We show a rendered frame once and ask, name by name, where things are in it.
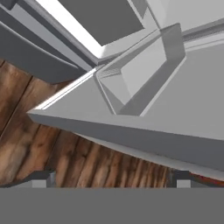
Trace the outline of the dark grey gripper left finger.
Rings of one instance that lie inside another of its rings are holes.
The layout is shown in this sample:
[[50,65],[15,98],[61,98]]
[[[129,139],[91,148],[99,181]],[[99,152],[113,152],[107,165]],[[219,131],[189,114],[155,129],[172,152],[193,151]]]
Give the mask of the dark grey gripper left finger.
[[0,185],[0,188],[51,188],[56,186],[55,171],[34,171],[27,177],[13,183]]

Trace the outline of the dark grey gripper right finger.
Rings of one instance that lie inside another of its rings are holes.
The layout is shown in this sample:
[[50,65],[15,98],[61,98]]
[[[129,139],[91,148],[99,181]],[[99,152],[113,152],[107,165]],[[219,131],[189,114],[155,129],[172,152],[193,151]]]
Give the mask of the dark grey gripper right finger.
[[224,188],[224,181],[207,178],[189,171],[174,171],[171,175],[171,187],[174,188]]

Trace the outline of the grey fridge cabinet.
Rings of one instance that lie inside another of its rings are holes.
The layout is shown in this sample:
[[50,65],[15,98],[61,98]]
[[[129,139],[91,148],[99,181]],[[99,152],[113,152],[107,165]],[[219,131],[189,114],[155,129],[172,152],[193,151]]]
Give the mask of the grey fridge cabinet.
[[0,58],[60,83],[174,24],[185,40],[224,30],[224,0],[0,0]]

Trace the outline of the grey fridge door shelf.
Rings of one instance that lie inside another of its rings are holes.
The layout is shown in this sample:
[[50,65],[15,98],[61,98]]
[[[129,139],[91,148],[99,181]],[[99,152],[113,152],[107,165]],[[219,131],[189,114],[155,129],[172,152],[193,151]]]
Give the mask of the grey fridge door shelf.
[[95,75],[114,115],[140,116],[186,56],[181,27],[155,31]]

